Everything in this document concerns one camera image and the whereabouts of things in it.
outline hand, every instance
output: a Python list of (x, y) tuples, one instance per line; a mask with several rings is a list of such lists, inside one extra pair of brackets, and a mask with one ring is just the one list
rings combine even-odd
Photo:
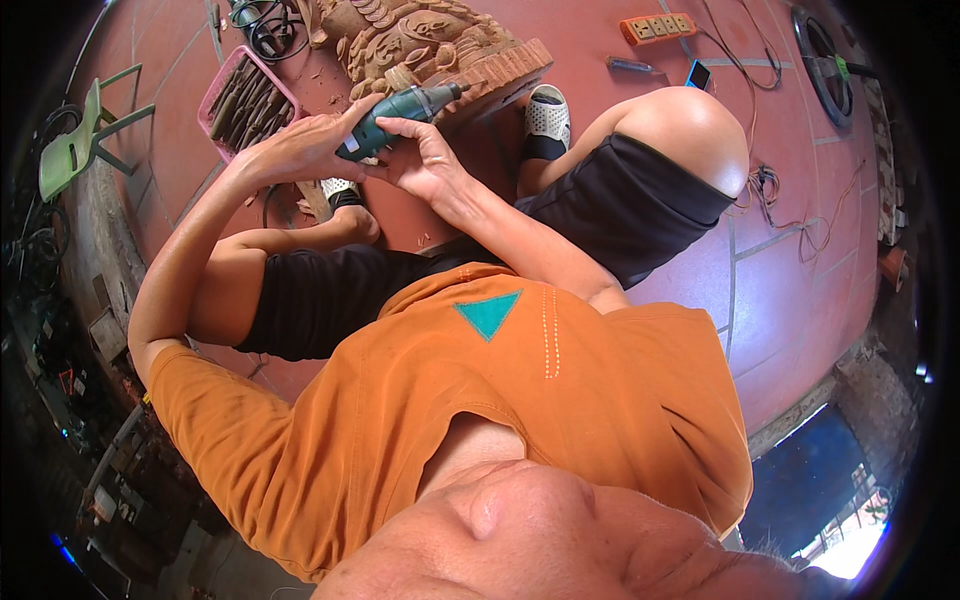
[(446, 218), (449, 205), (458, 200), (473, 178), (444, 137), (433, 125), (409, 119), (379, 117), (376, 125), (410, 139), (400, 140), (393, 150), (380, 151), (377, 157), (387, 166), (368, 167), (367, 173), (417, 196)]
[(334, 177), (362, 182), (370, 167), (343, 160), (333, 153), (350, 130), (383, 98), (383, 94), (371, 94), (353, 103), (341, 115), (304, 117), (244, 150), (237, 158), (251, 169), (261, 187)]

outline white sandal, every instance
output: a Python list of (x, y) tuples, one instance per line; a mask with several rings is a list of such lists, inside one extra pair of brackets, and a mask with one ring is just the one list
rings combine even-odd
[(353, 190), (357, 196), (360, 195), (360, 186), (356, 184), (356, 181), (347, 181), (337, 178), (330, 178), (328, 180), (320, 180), (320, 189), (324, 192), (324, 198), (329, 202), (330, 198), (334, 194), (343, 192), (346, 190)]
[[(546, 96), (558, 104), (535, 98), (538, 95)], [(563, 143), (564, 150), (570, 149), (570, 111), (559, 89), (548, 84), (534, 87), (523, 119), (523, 132), (526, 135), (544, 135)]]

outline man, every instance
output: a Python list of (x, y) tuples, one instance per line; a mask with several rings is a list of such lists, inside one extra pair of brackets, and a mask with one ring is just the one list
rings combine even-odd
[[(822, 597), (822, 571), (723, 550), (753, 483), (714, 324), (632, 307), (621, 285), (713, 227), (742, 188), (735, 119), (667, 88), (611, 108), (567, 151), (563, 96), (535, 90), (521, 212), (429, 125), (378, 119), (410, 138), (381, 153), (387, 166), (337, 158), (379, 99), (238, 155), (133, 310), (157, 415), (244, 540), (322, 597)], [(483, 249), (357, 245), (378, 226), (349, 191), (331, 194), (323, 225), (217, 241), (264, 185), (368, 176)], [(185, 333), (329, 362), (289, 407)]]

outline blue phone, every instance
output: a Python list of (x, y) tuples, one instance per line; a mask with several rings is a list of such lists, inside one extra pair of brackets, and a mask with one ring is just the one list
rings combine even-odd
[(707, 91), (707, 82), (710, 81), (710, 72), (699, 60), (695, 60), (686, 76), (686, 87), (699, 87)]

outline carved wooden sculpture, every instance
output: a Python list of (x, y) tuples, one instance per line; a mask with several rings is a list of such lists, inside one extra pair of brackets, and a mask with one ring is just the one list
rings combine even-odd
[(297, 0), (310, 44), (336, 42), (350, 101), (410, 85), (471, 84), (446, 125), (492, 112), (531, 89), (553, 58), (457, 0)]

